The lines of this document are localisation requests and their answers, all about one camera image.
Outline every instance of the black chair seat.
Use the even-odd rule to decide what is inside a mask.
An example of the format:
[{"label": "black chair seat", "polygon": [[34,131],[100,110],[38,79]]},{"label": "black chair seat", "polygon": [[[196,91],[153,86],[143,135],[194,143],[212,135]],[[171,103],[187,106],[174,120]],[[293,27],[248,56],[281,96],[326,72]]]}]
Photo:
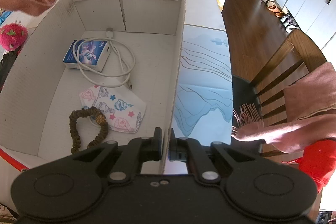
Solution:
[{"label": "black chair seat", "polygon": [[[233,92],[233,108],[237,113],[240,113],[240,106],[243,104],[254,104],[260,117],[261,117],[261,105],[259,97],[256,95],[256,90],[250,85],[250,82],[239,76],[232,75],[232,92]],[[237,127],[237,121],[235,117],[232,118],[232,125]],[[255,155],[261,153],[261,145],[264,144],[264,140],[256,140],[250,142],[241,142],[231,137],[231,146],[246,151]]]}]

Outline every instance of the scarf fringe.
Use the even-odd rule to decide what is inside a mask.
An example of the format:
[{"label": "scarf fringe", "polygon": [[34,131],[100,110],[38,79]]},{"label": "scarf fringe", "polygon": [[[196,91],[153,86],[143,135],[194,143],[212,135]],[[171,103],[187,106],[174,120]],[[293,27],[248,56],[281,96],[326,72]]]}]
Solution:
[{"label": "scarf fringe", "polygon": [[[233,115],[237,120],[238,128],[243,127],[252,122],[261,122],[262,119],[254,104],[244,104],[240,107],[240,113],[238,114],[235,109],[233,109]],[[235,134],[238,128],[232,126],[232,133]]]}]

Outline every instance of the pink fuzzy ball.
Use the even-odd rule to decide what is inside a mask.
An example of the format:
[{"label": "pink fuzzy ball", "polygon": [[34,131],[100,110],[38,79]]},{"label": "pink fuzzy ball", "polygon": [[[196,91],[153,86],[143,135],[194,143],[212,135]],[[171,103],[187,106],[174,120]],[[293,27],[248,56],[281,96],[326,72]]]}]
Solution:
[{"label": "pink fuzzy ball", "polygon": [[14,51],[27,39],[28,30],[19,23],[11,23],[0,28],[0,45],[7,51]]}]

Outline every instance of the white face mask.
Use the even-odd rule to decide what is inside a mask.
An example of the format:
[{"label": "white face mask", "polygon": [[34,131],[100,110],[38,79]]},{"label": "white face mask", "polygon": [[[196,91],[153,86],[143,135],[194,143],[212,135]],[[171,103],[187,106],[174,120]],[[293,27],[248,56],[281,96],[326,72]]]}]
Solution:
[{"label": "white face mask", "polygon": [[118,88],[93,86],[79,94],[82,106],[98,108],[109,128],[118,132],[136,133],[146,111],[146,104],[124,85]]}]

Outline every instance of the open white box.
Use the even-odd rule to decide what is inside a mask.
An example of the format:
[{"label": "open white box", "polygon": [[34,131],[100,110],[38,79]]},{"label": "open white box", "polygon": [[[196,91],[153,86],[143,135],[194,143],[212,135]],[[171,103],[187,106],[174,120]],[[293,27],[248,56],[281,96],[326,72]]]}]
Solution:
[{"label": "open white box", "polygon": [[[70,155],[69,115],[80,109],[79,93],[93,86],[62,60],[74,39],[114,38],[135,54],[131,73],[133,92],[147,104],[135,134],[110,130],[107,140],[125,145],[132,138],[152,137],[161,127],[164,147],[171,125],[184,26],[185,0],[60,0],[28,38],[0,94],[0,156],[19,170]],[[122,46],[122,56],[131,62]],[[118,60],[111,53],[103,73],[116,74]],[[98,82],[108,79],[86,72]],[[99,132],[87,119],[78,119],[81,149]],[[158,163],[145,172],[162,171]]]}]

